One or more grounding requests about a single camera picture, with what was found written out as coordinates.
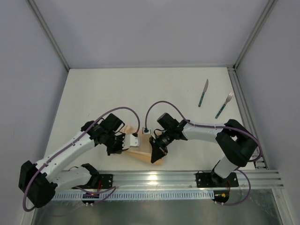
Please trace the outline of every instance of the utensil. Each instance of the utensil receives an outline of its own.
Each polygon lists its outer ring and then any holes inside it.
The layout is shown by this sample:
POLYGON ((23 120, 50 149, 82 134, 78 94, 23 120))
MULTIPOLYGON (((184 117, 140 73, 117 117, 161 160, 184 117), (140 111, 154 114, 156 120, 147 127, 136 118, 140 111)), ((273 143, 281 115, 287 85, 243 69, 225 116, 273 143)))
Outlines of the utensil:
POLYGON ((207 88, 208 88, 208 79, 206 80, 206 83, 205 83, 205 86, 204 86, 204 89, 203 89, 202 96, 201 96, 201 99, 200 99, 198 107, 200 107, 201 104, 202 104, 202 101, 203 101, 203 98, 204 98, 204 94, 207 91, 207 88))
POLYGON ((230 102, 230 100, 232 99, 232 97, 233 97, 233 93, 230 92, 229 95, 226 98, 226 101, 225 101, 224 105, 222 106, 222 108, 220 109, 220 111, 217 113, 217 115, 215 117, 216 119, 219 117, 219 115, 221 114, 221 112, 223 111, 223 109, 225 108, 225 106, 227 105, 227 103, 230 102))

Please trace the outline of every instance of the knife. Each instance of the knife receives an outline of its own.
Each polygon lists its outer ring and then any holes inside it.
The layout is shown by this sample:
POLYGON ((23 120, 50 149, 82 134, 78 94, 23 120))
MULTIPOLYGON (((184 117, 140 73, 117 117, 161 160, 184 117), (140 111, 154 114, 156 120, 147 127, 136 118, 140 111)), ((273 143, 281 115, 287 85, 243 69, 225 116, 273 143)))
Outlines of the knife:
POLYGON ((201 104, 202 104, 202 101, 203 101, 203 98, 204 98, 204 94, 207 91, 207 88, 208 88, 208 79, 206 80, 206 83, 205 83, 205 86, 204 86, 204 89, 203 89, 202 96, 201 96, 201 99, 200 99, 198 107, 200 107, 201 104))

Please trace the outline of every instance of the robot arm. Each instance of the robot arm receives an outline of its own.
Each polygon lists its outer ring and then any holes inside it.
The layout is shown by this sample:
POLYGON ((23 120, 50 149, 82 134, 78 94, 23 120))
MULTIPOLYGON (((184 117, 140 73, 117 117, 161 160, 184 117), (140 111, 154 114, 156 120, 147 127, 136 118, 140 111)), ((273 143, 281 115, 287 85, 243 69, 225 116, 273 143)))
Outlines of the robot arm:
MULTIPOLYGON (((73 143, 92 123, 93 121, 87 122, 77 135, 53 154, 34 164, 30 161, 25 162, 21 167, 19 188, 25 192, 29 180, 41 166, 47 164, 48 159, 57 154, 65 146, 73 143)), ((122 125, 124 123, 119 118, 113 114, 109 114, 100 124, 96 123, 79 141, 49 162, 34 179, 29 189, 28 198, 32 203, 37 208, 40 208, 46 205, 56 192, 78 185, 94 187, 99 182, 100 177, 98 171, 90 164, 83 164, 79 168, 68 172, 62 170, 77 157, 93 149, 98 144, 104 144, 107 147, 106 151, 108 155, 113 153, 120 154, 129 147, 139 146, 139 139, 136 136, 123 133, 117 135, 117 130, 122 125)))
MULTIPOLYGON (((211 172, 211 179, 216 186, 226 183, 226 178, 235 169, 246 166, 257 148, 257 144, 251 138, 231 130, 195 127, 188 124, 185 120, 179 123, 167 113, 164 113, 157 121, 164 128, 164 132, 160 136, 153 135, 150 137, 152 146, 151 162, 154 163, 166 156, 168 153, 167 146, 174 140, 187 141, 197 139, 217 143, 225 156, 215 165, 211 172)), ((220 126, 233 127, 249 133, 236 120, 229 120, 226 124, 210 125, 209 127, 220 126)))

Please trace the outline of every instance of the gray wall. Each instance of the gray wall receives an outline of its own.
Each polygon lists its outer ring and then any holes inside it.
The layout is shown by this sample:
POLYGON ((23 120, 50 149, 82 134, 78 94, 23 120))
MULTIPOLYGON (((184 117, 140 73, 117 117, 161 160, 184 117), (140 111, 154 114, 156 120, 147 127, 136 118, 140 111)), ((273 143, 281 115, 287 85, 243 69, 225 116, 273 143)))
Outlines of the gray wall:
POLYGON ((71 68, 233 64, 267 0, 35 0, 71 68))
POLYGON ((299 208, 299 0, 278 1, 238 72, 268 165, 279 170, 294 208, 299 208))
POLYGON ((43 156, 66 77, 26 1, 0 1, 0 224, 20 223, 20 166, 43 156))

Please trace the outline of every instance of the knife handle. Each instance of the knife handle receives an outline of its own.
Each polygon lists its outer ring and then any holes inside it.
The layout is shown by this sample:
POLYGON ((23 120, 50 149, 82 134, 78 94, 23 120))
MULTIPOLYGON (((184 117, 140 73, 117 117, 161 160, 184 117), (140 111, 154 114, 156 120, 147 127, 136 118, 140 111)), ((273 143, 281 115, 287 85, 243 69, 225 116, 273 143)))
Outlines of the knife handle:
POLYGON ((203 98, 204 98, 204 94, 205 94, 205 92, 203 92, 202 95, 201 95, 201 99, 200 99, 198 107, 200 107, 201 104, 202 104, 202 101, 203 101, 203 98))
POLYGON ((223 109, 225 108, 225 106, 226 106, 226 104, 224 104, 224 105, 222 106, 222 108, 220 109, 220 111, 217 113, 215 119, 217 119, 217 118, 219 117, 219 115, 221 114, 221 112, 223 111, 223 109))

